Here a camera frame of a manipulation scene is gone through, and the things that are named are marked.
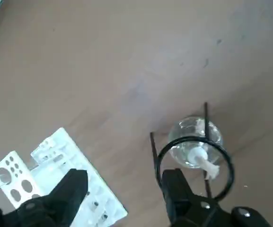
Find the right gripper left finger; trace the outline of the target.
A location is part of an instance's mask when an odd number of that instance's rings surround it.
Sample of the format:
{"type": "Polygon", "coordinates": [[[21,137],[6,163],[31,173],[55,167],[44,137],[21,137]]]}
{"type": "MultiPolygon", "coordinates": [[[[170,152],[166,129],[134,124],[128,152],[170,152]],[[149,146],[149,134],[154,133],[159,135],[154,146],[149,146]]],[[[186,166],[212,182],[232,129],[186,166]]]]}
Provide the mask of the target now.
{"type": "Polygon", "coordinates": [[[0,209],[0,227],[69,227],[87,192],[87,171],[70,169],[48,195],[29,199],[7,214],[0,209]]]}

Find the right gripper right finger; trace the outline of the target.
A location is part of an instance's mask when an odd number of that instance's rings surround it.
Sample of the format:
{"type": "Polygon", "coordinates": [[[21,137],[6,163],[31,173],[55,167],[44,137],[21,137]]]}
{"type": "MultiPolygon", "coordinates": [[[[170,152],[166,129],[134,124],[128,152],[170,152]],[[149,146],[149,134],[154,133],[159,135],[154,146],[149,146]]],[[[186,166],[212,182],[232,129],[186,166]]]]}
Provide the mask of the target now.
{"type": "Polygon", "coordinates": [[[165,170],[162,192],[172,227],[269,227],[267,220],[250,207],[224,211],[215,199],[192,192],[180,169],[165,170]]]}

